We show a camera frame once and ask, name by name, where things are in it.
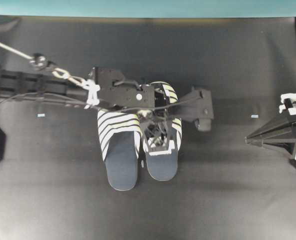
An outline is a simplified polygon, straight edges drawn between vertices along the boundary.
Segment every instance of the cable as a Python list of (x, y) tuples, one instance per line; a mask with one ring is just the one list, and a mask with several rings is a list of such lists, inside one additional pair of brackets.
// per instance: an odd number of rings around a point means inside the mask
[[(25, 58), (25, 59), (27, 59), (29, 61), (31, 61), (31, 60), (35, 61), (35, 57), (27, 55), (24, 52), (21, 52), (21, 51), (19, 51), (17, 49), (14, 49), (13, 47), (10, 47), (8, 45), (5, 45), (2, 42), (0, 42), (0, 48), (8, 50), (8, 51), (10, 51), (10, 52), (12, 52), (12, 53), (14, 53), (14, 54), (16, 54), (18, 56), (21, 56), (21, 57), (23, 57), (23, 58)], [(70, 73), (67, 70), (59, 68), (59, 67), (55, 67), (52, 70), (52, 74), (53, 74), (53, 76), (55, 76), (58, 79), (69, 80), (70, 82), (72, 82), (75, 85), (80, 86), (80, 87), (83, 87), (83, 83), (85, 81), (85, 79), (82, 78), (82, 77), (71, 76)]]
[(168, 104), (166, 106), (158, 106), (158, 107), (130, 107), (130, 108), (125, 108), (125, 109), (120, 109), (120, 110), (116, 110), (116, 111), (112, 111), (112, 112), (116, 112), (116, 113), (124, 113), (124, 112), (128, 112), (128, 111), (133, 111), (133, 110), (152, 110), (152, 111), (156, 111), (156, 110), (162, 110), (162, 109), (168, 109), (174, 106), (178, 106), (178, 105), (182, 105), (188, 102), (192, 102), (198, 99), (201, 99), (202, 97), (198, 96), (198, 97), (194, 97), (191, 99), (187, 99), (184, 101), (178, 101), (176, 103), (172, 103), (172, 104)]
[(13, 47), (10, 47), (10, 46), (8, 46), (8, 45), (5, 45), (5, 44), (2, 43), (2, 42), (0, 42), (0, 48), (6, 49), (6, 50), (8, 50), (8, 51), (10, 51), (10, 52), (12, 52), (12, 53), (14, 53), (14, 54), (16, 54), (16, 55), (19, 55), (19, 56), (21, 56), (21, 57), (27, 59), (27, 60), (32, 60), (32, 59), (33, 59), (32, 56), (29, 56), (29, 55), (25, 54), (24, 52), (21, 52), (21, 51), (19, 51), (19, 50), (16, 50), (16, 49), (14, 49)]
[[(4, 100), (0, 101), (0, 105), (4, 104), (5, 102), (7, 102), (9, 100), (15, 99), (17, 97), (26, 97), (26, 96), (29, 96), (29, 95), (37, 95), (37, 94), (39, 94), (39, 93), (38, 92), (28, 92), (28, 93), (23, 93), (23, 94), (17, 94), (17, 95), (14, 95), (12, 97), (9, 97), (7, 99), (4, 99)], [(55, 93), (46, 92), (43, 95), (44, 96), (58, 97), (58, 98), (65, 99), (65, 100), (68, 100), (68, 101), (76, 101), (76, 102), (78, 102), (79, 105), (87, 105), (86, 102), (80, 101), (80, 100), (72, 98), (72, 97), (55, 94)]]
[(9, 100), (15, 99), (17, 97), (25, 97), (27, 95), (36, 95), (36, 94), (38, 94), (38, 93), (37, 92), (29, 92), (29, 93), (25, 93), (25, 94), (17, 94), (17, 95), (14, 95), (12, 97), (9, 97), (7, 99), (4, 99), (4, 100), (0, 101), (0, 105), (4, 104), (5, 102), (7, 102)]

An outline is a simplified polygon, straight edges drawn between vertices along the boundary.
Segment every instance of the slipper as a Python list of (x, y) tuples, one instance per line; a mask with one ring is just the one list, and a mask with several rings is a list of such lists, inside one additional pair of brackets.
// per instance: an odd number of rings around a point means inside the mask
[[(159, 89), (165, 92), (168, 101), (172, 104), (178, 101), (178, 97), (174, 89), (166, 82), (153, 82), (151, 83), (155, 89)], [(178, 151), (182, 141), (182, 127), (181, 119), (175, 118), (172, 121), (168, 121), (168, 127), (165, 127), (161, 132), (165, 132), (170, 135), (168, 150), (157, 151), (154, 150), (156, 147), (156, 141), (161, 142), (161, 139), (165, 141), (166, 137), (155, 137), (150, 136), (148, 143), (146, 139), (142, 138), (143, 150), (146, 154), (146, 164), (149, 174), (158, 181), (171, 180), (177, 173), (178, 169)]]
[(138, 176), (138, 156), (142, 136), (135, 114), (98, 112), (98, 134), (111, 187), (132, 189)]

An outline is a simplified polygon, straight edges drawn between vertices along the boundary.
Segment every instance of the black cloth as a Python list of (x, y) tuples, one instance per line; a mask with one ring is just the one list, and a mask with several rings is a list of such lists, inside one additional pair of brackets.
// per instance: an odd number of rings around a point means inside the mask
[[(77, 76), (116, 68), (169, 82), (179, 98), (191, 85), (208, 88), (215, 114), (209, 133), (183, 123), (174, 179), (156, 181), (144, 167), (134, 189), (117, 192), (101, 161), (95, 112), (0, 106), (0, 239), (296, 239), (296, 170), (244, 143), (277, 114), (280, 94), (296, 93), (293, 18), (20, 17), (0, 23), (0, 41)], [(31, 72), (2, 49), (0, 63)]]

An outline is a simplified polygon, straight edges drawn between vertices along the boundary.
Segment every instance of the robotic arm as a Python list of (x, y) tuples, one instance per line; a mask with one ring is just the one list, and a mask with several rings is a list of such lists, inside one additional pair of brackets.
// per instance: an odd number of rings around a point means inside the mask
[[(0, 104), (8, 100), (42, 101), (67, 108), (132, 113), (138, 116), (145, 139), (162, 137), (165, 143), (173, 137), (167, 129), (175, 118), (195, 123), (199, 131), (211, 130), (211, 92), (203, 88), (193, 87), (180, 101), (170, 103), (166, 97), (169, 93), (158, 84), (138, 84), (119, 70), (94, 67), (85, 79), (71, 76), (41, 54), (29, 56), (2, 43), (0, 47), (26, 58), (35, 70), (53, 75), (13, 72), (0, 67)], [(165, 151), (169, 146), (154, 143), (154, 147), (155, 151)]]

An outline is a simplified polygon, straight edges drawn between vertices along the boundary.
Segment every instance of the white dot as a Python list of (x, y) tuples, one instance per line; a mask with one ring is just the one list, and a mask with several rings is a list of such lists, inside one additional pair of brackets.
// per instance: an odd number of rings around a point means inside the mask
[(138, 93), (136, 98), (137, 98), (138, 101), (141, 101), (142, 100), (142, 95)]

